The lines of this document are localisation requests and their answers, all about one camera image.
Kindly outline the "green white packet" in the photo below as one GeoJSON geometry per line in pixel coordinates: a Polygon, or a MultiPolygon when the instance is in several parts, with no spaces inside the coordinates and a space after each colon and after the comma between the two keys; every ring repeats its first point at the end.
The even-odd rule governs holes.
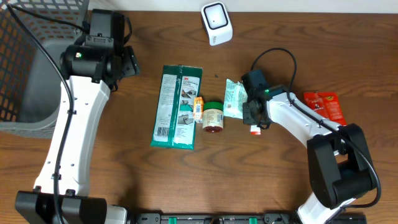
{"type": "Polygon", "coordinates": [[[163,67],[151,146],[194,149],[194,100],[200,92],[202,73],[198,67],[163,67]]]}

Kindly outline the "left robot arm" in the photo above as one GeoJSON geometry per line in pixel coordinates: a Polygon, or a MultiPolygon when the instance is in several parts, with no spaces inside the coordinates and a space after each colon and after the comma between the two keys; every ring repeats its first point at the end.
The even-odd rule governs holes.
{"type": "Polygon", "coordinates": [[[128,17],[95,9],[82,35],[54,63],[61,79],[57,123],[32,191],[15,208],[29,223],[131,223],[127,208],[90,197],[90,162],[99,120],[122,78],[139,73],[128,17]]]}

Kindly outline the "green lid jar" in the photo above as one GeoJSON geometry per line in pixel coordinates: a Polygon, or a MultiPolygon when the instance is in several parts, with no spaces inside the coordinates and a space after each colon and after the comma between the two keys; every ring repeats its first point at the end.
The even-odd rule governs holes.
{"type": "Polygon", "coordinates": [[[212,101],[204,104],[203,130],[209,133],[221,132],[223,127],[223,104],[212,101]]]}

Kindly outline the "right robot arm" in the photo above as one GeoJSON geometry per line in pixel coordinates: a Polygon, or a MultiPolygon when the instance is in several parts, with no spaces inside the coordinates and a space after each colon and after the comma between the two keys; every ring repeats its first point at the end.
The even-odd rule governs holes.
{"type": "Polygon", "coordinates": [[[307,149],[312,193],[293,214],[269,214],[265,221],[285,223],[353,223],[342,213],[372,190],[375,199],[360,207],[372,207],[381,198],[381,182],[374,168],[363,130],[343,126],[317,114],[283,85],[270,85],[260,70],[242,76],[248,94],[243,103],[244,124],[269,129],[278,124],[307,149]]]}

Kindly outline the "small orange white carton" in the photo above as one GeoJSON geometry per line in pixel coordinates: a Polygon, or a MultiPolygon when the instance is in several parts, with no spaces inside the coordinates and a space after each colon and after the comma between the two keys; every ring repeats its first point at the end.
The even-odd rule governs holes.
{"type": "Polygon", "coordinates": [[[196,123],[202,124],[203,122],[203,107],[203,98],[201,96],[195,97],[193,102],[193,119],[196,123]]]}

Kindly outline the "red snack packet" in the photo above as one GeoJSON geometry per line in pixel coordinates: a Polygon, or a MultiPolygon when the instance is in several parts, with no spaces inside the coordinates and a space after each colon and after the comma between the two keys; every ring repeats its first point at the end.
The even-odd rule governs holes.
{"type": "Polygon", "coordinates": [[[343,126],[346,120],[340,107],[338,96],[334,92],[304,92],[304,100],[309,108],[330,121],[334,121],[343,126]]]}

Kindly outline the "narrow red stick packet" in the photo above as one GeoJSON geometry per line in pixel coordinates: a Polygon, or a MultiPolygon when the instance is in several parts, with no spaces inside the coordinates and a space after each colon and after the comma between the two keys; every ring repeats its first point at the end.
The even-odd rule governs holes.
{"type": "Polygon", "coordinates": [[[251,125],[250,132],[252,135],[260,135],[261,134],[261,128],[258,127],[257,125],[251,125]]]}

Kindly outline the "light teal wipes pack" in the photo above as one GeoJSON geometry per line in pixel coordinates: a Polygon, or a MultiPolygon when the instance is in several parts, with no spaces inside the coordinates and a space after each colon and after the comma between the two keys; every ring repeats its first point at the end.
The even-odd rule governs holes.
{"type": "Polygon", "coordinates": [[[224,94],[223,113],[226,117],[243,119],[243,103],[246,103],[248,96],[244,86],[240,82],[234,83],[226,79],[224,94]]]}

